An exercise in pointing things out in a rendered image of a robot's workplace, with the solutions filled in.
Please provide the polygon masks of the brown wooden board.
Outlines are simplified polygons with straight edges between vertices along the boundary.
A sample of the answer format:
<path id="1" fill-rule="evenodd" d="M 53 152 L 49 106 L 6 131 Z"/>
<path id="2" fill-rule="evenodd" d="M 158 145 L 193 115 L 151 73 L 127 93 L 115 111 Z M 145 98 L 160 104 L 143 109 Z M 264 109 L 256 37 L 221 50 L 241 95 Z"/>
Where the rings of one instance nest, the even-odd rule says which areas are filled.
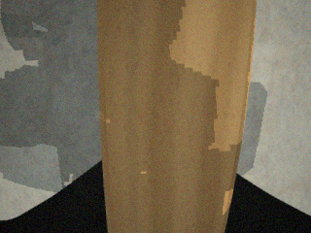
<path id="1" fill-rule="evenodd" d="M 108 233 L 225 233 L 257 0 L 97 0 Z"/>

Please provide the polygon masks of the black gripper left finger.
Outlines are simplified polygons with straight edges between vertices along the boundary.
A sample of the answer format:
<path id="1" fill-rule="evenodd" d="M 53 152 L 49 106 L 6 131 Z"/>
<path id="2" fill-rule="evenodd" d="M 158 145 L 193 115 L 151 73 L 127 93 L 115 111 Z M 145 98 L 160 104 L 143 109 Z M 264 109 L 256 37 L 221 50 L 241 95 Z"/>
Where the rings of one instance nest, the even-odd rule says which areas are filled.
<path id="1" fill-rule="evenodd" d="M 108 233 L 102 160 L 26 213 L 0 220 L 0 233 Z"/>

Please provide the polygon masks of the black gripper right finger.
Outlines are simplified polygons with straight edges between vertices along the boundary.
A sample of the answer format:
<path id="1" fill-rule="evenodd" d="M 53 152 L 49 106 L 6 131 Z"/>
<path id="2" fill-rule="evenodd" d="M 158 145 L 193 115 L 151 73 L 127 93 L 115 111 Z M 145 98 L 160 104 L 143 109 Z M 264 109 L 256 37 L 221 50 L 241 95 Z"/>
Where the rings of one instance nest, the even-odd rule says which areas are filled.
<path id="1" fill-rule="evenodd" d="M 311 233 L 311 216 L 236 174 L 225 233 Z"/>

